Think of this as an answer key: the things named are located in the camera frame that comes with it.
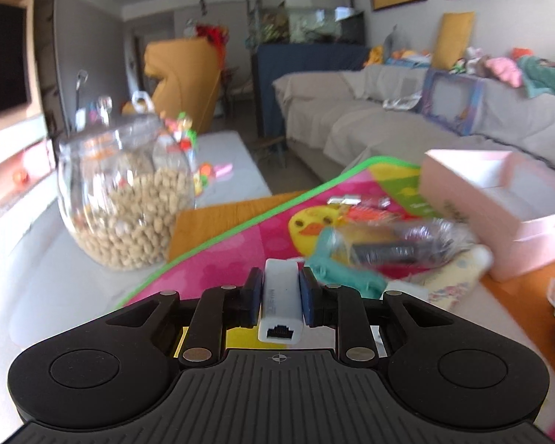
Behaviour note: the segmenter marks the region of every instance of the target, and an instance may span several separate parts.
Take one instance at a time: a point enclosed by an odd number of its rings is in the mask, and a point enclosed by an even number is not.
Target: teal toy
[[[306,267],[319,282],[339,284],[352,287],[366,299],[379,299],[388,282],[380,273],[371,270],[359,270],[336,262],[331,258],[335,229],[327,227],[321,231],[314,254],[306,260]]]

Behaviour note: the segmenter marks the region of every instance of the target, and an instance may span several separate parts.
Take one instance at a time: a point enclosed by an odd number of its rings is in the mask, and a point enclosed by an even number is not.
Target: green mat edge
[[[242,232],[243,230],[246,230],[247,228],[252,227],[253,225],[257,225],[258,223],[263,222],[264,220],[267,220],[268,218],[271,218],[273,216],[276,216],[277,214],[285,211],[285,210],[289,210],[290,208],[301,204],[302,202],[307,201],[308,199],[311,199],[313,197],[316,197],[317,195],[323,193],[326,190],[329,190],[332,187],[335,187],[336,185],[339,185],[341,182],[347,180],[350,177],[353,177],[354,175],[362,172],[363,170],[366,170],[368,167],[370,167],[371,165],[377,164],[377,163],[391,163],[391,164],[395,164],[399,167],[405,167],[408,169],[419,169],[420,166],[419,165],[415,165],[409,162],[406,162],[404,160],[400,160],[399,158],[395,158],[395,157],[371,157],[368,158],[367,160],[359,163],[358,165],[356,165],[355,167],[352,167],[351,169],[349,169],[346,172],[343,172],[341,175],[339,175],[338,177],[325,182],[322,185],[319,185],[318,187],[315,187],[312,190],[309,190],[308,192],[305,192],[302,195],[299,195],[298,197],[296,197],[293,200],[287,201],[281,205],[278,205],[277,207],[262,213],[261,215],[258,215],[250,220],[247,220],[246,222],[241,223],[240,225],[235,226],[234,228],[231,228],[230,230],[225,231],[223,234],[218,235],[217,237],[211,238],[210,240],[205,241],[203,244],[198,245],[197,247],[195,247],[194,249],[191,249],[189,252],[186,252],[182,255],[180,255],[179,257],[177,257],[176,259],[174,259],[172,262],[169,262],[167,265],[165,265],[164,267],[162,267],[160,270],[158,270],[157,272],[154,272],[150,277],[148,277],[148,279],[145,281],[145,283],[143,283],[140,287],[138,287],[136,290],[134,290],[130,295],[128,295],[125,299],[123,299],[118,305],[117,305],[117,309],[124,307],[129,301],[131,301],[131,299],[133,299],[136,295],[138,295],[142,290],[146,289],[146,287],[148,287],[151,283],[153,283],[156,279],[158,279],[162,274],[168,272],[170,269],[172,269],[173,267],[175,267],[175,265],[180,264],[181,262],[183,262],[184,260],[187,260],[190,257],[193,257],[194,255],[198,254],[199,252],[202,252],[203,250],[208,249],[209,247],[221,242],[222,240],[226,240],[229,237],[232,237],[240,232]]]

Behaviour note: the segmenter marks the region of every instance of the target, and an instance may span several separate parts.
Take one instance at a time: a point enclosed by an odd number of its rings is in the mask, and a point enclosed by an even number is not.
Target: open box
[[[508,280],[555,260],[555,172],[509,151],[431,150],[420,193],[465,221],[494,253],[490,274]]]

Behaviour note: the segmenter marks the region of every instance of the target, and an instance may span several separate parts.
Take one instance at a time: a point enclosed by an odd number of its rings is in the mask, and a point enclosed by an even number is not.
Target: orange armchair
[[[155,42],[146,47],[144,62],[144,73],[161,80],[152,95],[156,112],[168,118],[187,112],[193,129],[207,132],[220,89],[216,49],[205,38]],[[124,108],[124,113],[131,111]]]

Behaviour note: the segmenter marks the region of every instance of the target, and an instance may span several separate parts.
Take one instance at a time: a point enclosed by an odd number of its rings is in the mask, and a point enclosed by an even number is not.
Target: teal blanket
[[[555,95],[555,68],[545,67],[540,63],[541,59],[538,57],[522,57],[518,60],[528,98],[542,93]]]

